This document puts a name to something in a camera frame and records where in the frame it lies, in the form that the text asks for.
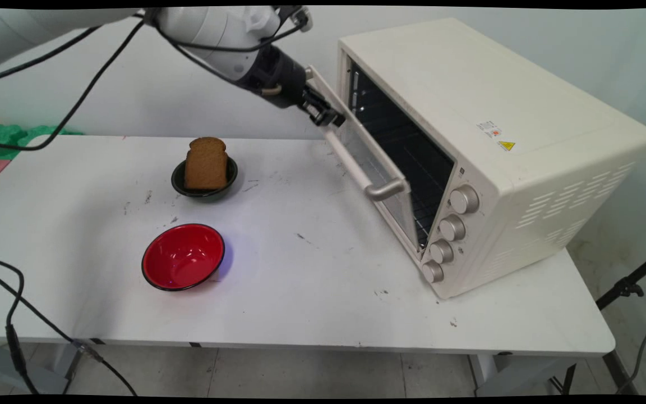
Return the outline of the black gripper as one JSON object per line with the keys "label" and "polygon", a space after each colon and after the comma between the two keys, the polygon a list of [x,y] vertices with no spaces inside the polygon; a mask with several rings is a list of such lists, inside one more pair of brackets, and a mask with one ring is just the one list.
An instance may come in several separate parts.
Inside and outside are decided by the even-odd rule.
{"label": "black gripper", "polygon": [[315,126],[339,127],[346,120],[345,115],[330,108],[318,90],[307,84],[303,66],[272,44],[259,49],[238,85],[275,107],[301,107]]}

